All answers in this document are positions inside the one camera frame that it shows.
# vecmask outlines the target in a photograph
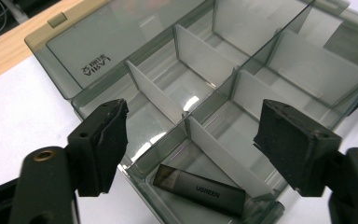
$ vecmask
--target white table surface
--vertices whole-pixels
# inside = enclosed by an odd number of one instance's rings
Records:
[[[358,9],[358,0],[352,8]],[[67,135],[80,123],[34,56],[0,76],[0,185],[18,177],[23,158],[41,147],[67,145]],[[336,133],[341,152],[358,147],[358,110]],[[279,223],[330,223],[326,189],[322,198],[300,198],[288,189],[280,201],[286,211]],[[158,223],[124,176],[117,171],[111,192],[79,198],[82,223]]]

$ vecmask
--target brand label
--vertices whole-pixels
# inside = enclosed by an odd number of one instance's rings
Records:
[[[112,62],[112,60],[106,55],[102,54],[96,59],[94,59],[92,62],[84,66],[81,70],[83,72],[83,75],[91,76],[92,74],[100,70],[103,66],[105,66],[106,63],[109,62]]]
[[[196,191],[199,191],[201,193],[205,193],[205,194],[208,194],[212,197],[215,197],[215,198],[219,198],[220,197],[220,193],[216,192],[216,191],[213,191],[213,190],[210,190],[210,189],[206,189],[206,188],[202,188],[202,187],[199,187],[199,186],[196,186]]]

